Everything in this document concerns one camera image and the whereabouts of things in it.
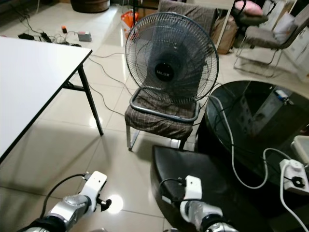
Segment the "grey cushioned metal chair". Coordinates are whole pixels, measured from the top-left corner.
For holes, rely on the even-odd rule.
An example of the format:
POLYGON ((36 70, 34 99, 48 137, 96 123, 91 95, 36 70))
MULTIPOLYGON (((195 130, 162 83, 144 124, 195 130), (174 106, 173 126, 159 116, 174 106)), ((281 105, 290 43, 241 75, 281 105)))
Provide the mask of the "grey cushioned metal chair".
POLYGON ((295 17, 289 13, 286 13, 283 20, 283 27, 280 32, 274 30, 268 30, 264 28, 258 28, 251 26, 246 29, 245 37, 241 40, 241 47, 236 53, 236 60, 233 68, 245 73, 251 73, 260 75, 266 78, 274 77, 278 62, 280 61, 283 49, 289 48, 295 39, 302 33, 303 29, 309 26, 309 5, 305 6, 295 17), (269 62, 261 62, 260 60, 245 58, 241 55, 244 51, 243 45, 249 45, 250 49, 255 47, 267 48, 274 50, 273 56, 269 62), (274 55, 279 53, 277 63, 271 66, 274 60, 274 55), (256 71, 254 69, 244 69, 242 67, 243 60, 245 63, 250 63, 263 67, 262 71, 256 71))

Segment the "black metal table leg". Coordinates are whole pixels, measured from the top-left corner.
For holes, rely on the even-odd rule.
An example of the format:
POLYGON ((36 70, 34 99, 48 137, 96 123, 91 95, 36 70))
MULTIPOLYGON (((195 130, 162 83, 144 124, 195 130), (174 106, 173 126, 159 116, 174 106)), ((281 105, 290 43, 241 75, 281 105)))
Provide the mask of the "black metal table leg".
POLYGON ((82 85, 81 86, 75 85, 71 83, 71 81, 68 79, 64 82, 64 84, 62 84, 61 88, 67 89, 67 90, 74 90, 74 91, 83 91, 90 105, 90 109, 91 109, 91 112, 95 120, 95 125, 97 126, 99 134, 103 136, 104 132, 102 130, 101 119, 99 118, 95 101, 93 99, 93 96, 91 95, 91 87, 90 87, 90 84, 88 83, 83 64, 80 64, 77 67, 76 73, 79 75, 80 82, 82 82, 82 85))

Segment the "small grey box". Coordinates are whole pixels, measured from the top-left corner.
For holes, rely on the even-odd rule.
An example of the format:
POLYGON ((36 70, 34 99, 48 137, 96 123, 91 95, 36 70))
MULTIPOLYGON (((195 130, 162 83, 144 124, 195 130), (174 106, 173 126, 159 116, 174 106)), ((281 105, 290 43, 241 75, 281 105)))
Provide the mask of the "small grey box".
POLYGON ((91 33, 88 31, 79 31, 76 33, 76 35, 80 42, 91 42, 92 41, 91 33))

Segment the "black electric fan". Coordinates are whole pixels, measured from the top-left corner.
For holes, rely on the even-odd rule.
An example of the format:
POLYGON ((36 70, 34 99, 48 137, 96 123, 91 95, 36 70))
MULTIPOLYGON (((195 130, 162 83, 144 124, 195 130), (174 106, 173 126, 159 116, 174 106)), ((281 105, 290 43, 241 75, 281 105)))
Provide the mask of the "black electric fan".
POLYGON ((140 89, 170 104, 203 99, 218 79, 214 42, 200 24, 179 13, 139 20, 126 36, 125 58, 140 89))

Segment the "orange plastic bag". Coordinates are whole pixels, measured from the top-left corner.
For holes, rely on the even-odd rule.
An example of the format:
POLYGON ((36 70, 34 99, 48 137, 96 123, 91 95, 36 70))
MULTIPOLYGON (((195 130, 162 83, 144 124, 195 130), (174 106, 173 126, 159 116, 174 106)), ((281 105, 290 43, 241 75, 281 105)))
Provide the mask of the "orange plastic bag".
POLYGON ((132 28, 139 20, 139 17, 140 17, 139 13, 136 13, 133 10, 129 10, 121 14, 122 33, 124 34, 125 39, 128 38, 132 28))

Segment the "small white box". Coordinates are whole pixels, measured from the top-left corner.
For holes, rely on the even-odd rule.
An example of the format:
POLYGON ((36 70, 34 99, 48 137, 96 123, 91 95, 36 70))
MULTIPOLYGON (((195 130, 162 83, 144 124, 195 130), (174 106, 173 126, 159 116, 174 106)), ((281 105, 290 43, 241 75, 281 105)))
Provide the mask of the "small white box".
POLYGON ((309 136, 298 135, 294 137, 291 148, 297 156, 309 159, 309 136))

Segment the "black leather stool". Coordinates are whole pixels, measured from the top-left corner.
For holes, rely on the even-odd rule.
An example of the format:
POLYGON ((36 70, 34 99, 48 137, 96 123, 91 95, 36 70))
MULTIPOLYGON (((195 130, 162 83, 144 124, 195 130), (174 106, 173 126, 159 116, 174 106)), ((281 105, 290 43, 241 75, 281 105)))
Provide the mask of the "black leather stool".
POLYGON ((250 201, 246 188, 238 184, 220 161, 204 153, 154 145, 150 174, 152 195, 173 228, 180 232, 198 232, 180 213, 186 176, 201 179, 201 201, 219 207, 239 232, 274 232, 250 201))

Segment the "small blue white packet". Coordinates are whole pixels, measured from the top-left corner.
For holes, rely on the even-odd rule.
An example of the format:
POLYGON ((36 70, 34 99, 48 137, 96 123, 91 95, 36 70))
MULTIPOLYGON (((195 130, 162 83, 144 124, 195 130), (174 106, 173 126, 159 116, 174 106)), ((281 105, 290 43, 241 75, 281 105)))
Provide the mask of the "small blue white packet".
POLYGON ((294 103, 290 100, 289 95, 287 95, 284 90, 277 89, 273 92, 277 99, 279 99, 284 105, 294 105, 294 103))

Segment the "round black glass table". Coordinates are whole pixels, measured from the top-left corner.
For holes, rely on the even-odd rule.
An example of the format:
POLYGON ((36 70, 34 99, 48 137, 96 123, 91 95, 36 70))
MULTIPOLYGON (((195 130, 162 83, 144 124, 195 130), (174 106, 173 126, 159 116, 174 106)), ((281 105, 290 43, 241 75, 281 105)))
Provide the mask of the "round black glass table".
POLYGON ((250 201, 267 217, 285 213, 280 202, 280 162, 298 159, 294 137, 309 135, 309 93, 257 80, 237 80, 212 90, 195 150, 219 158, 250 201), (284 105, 274 90, 294 105, 284 105))

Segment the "pink cushion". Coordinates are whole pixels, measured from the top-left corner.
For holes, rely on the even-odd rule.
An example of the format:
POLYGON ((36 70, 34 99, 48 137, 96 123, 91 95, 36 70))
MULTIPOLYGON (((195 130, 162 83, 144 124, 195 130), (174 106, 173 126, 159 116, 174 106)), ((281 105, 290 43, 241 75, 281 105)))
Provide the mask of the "pink cushion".
POLYGON ((238 10, 240 13, 244 13, 246 15, 251 16, 263 15, 263 10, 261 9, 261 6, 254 3, 251 0, 236 0, 234 2, 234 8, 238 10))

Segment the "dark brown round basket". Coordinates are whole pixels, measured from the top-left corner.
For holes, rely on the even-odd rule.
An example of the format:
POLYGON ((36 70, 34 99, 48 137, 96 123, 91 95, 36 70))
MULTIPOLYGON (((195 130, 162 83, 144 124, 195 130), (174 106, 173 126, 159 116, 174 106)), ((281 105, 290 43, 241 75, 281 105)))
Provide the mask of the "dark brown round basket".
POLYGON ((78 13, 103 13, 110 8, 110 0, 70 0, 71 8, 78 13))

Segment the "brown plaid cushioned chair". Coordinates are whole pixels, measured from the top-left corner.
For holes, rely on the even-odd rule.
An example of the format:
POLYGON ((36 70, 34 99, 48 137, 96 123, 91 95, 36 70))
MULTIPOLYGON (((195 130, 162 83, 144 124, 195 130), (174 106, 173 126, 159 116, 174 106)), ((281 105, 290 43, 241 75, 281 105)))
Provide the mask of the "brown plaid cushioned chair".
MULTIPOLYGON (((179 13, 191 18, 200 24, 211 37, 217 14, 214 7, 200 6, 177 0, 159 0, 156 13, 167 12, 179 13)), ((153 99, 138 86, 129 100, 124 115, 126 128, 177 140, 180 142, 180 148, 183 148, 194 130, 194 122, 199 117, 200 101, 186 104, 170 104, 153 99)))

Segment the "white power strip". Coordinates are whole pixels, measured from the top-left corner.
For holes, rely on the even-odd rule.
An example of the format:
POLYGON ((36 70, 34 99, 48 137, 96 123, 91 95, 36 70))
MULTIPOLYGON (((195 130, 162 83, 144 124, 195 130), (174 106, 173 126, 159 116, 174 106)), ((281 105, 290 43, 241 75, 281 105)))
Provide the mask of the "white power strip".
POLYGON ((293 159, 280 162, 283 190, 299 195, 309 195, 309 178, 302 163, 293 159))

